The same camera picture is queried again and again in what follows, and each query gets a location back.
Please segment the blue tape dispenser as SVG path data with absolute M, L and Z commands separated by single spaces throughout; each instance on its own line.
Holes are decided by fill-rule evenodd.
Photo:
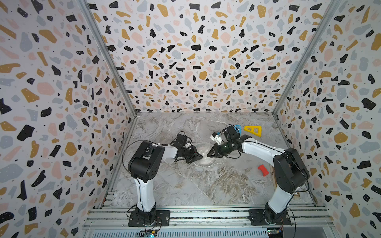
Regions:
M 240 125 L 235 125 L 235 128 L 237 132 L 241 135 L 242 134 L 242 127 Z

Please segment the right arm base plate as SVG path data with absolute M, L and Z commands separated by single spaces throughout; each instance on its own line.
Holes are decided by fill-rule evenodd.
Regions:
M 287 210 L 279 214 L 274 213 L 271 209 L 251 209 L 249 210 L 249 220 L 253 226 L 281 226 L 292 225 Z

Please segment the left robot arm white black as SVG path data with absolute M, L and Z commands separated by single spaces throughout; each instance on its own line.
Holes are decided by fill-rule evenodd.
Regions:
M 127 171 L 130 172 L 137 187 L 138 201 L 133 213 L 140 222 L 153 223 L 156 218 L 156 201 L 154 198 L 153 179 L 158 173 L 162 159 L 184 160 L 190 164 L 199 161 L 203 156 L 197 151 L 192 140 L 177 134 L 169 144 L 156 144 L 141 140 L 137 151 L 130 159 Z

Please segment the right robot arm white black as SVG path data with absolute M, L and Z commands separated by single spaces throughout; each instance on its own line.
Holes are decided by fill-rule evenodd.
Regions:
M 240 135 L 234 125 L 222 130 L 225 136 L 213 133 L 210 137 L 215 142 L 207 153 L 209 158 L 228 157 L 233 151 L 250 154 L 269 163 L 274 168 L 277 187 L 272 198 L 266 203 L 261 221 L 275 225 L 286 213 L 287 205 L 301 187 L 308 182 L 309 172 L 294 148 L 281 149 L 259 142 L 249 135 Z

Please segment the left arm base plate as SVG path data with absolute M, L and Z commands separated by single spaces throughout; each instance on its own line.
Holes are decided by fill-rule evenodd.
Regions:
M 128 227 L 168 227 L 170 224 L 170 217 L 170 210 L 152 210 L 151 212 L 135 210 L 130 214 Z

